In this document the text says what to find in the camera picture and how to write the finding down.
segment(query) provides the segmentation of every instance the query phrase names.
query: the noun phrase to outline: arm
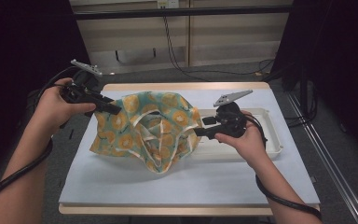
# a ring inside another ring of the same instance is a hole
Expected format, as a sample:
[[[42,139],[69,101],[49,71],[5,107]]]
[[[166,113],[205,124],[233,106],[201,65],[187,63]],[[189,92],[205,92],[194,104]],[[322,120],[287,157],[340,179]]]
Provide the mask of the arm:
[[[246,123],[246,132],[240,138],[233,138],[221,133],[217,133],[215,138],[236,148],[255,170],[261,183],[269,192],[285,200],[304,204],[269,158],[264,149],[261,134],[253,123],[249,121]],[[278,223],[322,223],[314,215],[275,203],[270,199],[268,199],[268,203]]]
[[[70,78],[57,81],[65,84]],[[2,179],[12,175],[39,157],[50,137],[76,113],[95,109],[94,104],[67,104],[60,96],[60,87],[47,89],[34,115],[26,126]],[[0,192],[0,223],[41,223],[46,162]]]

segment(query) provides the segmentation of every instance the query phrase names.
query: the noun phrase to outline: person's right hand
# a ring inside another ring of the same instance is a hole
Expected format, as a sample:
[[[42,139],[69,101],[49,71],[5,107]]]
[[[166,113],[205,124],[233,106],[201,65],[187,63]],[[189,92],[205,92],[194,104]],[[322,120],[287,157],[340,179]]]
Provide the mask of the person's right hand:
[[[247,111],[242,111],[245,115],[250,115]],[[219,142],[228,144],[235,149],[238,153],[249,163],[249,165],[255,168],[255,165],[259,161],[268,159],[269,156],[264,148],[263,141],[261,139],[260,131],[250,121],[246,122],[246,132],[239,138],[231,137],[222,133],[217,133],[214,138]]]

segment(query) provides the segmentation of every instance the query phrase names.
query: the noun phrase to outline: yellow and teal fabric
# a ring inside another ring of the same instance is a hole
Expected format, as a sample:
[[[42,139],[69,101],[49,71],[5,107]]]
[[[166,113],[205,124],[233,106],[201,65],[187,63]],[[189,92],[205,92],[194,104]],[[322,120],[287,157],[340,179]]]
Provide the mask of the yellow and teal fabric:
[[[143,91],[112,102],[122,108],[112,115],[95,112],[98,132],[90,151],[105,156],[137,157],[147,169],[165,173],[190,154],[200,138],[200,113],[180,94]]]

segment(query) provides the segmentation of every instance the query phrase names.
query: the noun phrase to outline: gray carpet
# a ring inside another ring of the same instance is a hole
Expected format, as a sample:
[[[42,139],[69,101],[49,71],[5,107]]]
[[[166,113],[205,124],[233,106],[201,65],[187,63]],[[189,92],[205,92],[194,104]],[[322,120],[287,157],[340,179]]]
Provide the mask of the gray carpet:
[[[192,70],[216,70],[236,73],[248,73],[258,70],[258,63],[240,63],[227,65],[213,65],[193,68]],[[200,78],[207,81],[258,81],[261,77],[255,75],[233,75],[219,74],[213,72],[187,73],[183,75],[175,69],[164,69],[158,71],[147,71],[138,73],[128,73],[115,75],[116,83],[150,83],[150,82],[188,82],[201,81]],[[295,117],[294,109],[290,105],[286,92],[282,90],[281,81],[273,80],[270,83],[275,97],[281,107],[285,117]],[[295,89],[294,94],[298,95],[299,90]],[[23,124],[29,118],[24,114]],[[67,172],[70,168],[73,157],[76,154],[77,147],[88,125],[89,118],[83,115],[74,116],[66,124],[65,128],[60,130],[54,136],[54,150],[48,158],[48,173],[46,182],[46,194],[44,202],[44,223],[181,223],[178,217],[112,217],[112,216],[67,216],[58,211],[58,200],[64,185]],[[318,114],[312,121],[315,129],[322,137],[330,154],[334,158],[337,167],[345,176],[349,185],[358,197],[358,145],[349,134],[342,132],[339,128],[339,120],[330,110],[328,105],[324,104],[323,99],[319,101]],[[18,137],[21,134],[19,128],[16,138],[13,142],[15,146]],[[321,210],[324,217],[324,223],[356,223],[353,215],[342,199],[330,174],[327,172],[312,142],[301,126],[291,128],[291,133],[295,139],[300,155],[307,167],[307,170],[313,178],[316,179],[314,187],[321,200]],[[7,159],[2,160],[0,176],[5,169]],[[211,219],[211,223],[262,223],[266,219],[258,217],[216,217]]]

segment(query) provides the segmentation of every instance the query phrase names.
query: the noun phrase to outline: forearm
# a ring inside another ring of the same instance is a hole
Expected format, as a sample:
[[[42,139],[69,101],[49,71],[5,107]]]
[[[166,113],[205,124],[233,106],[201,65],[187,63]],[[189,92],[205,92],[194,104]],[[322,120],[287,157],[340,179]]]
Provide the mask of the forearm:
[[[38,158],[48,145],[50,130],[31,119],[5,170],[2,179]],[[45,185],[46,162],[20,177],[0,192],[0,223],[40,223]]]
[[[304,204],[269,158],[254,167],[263,186],[272,194],[287,201]],[[316,216],[287,207],[268,199],[278,223],[322,223]]]

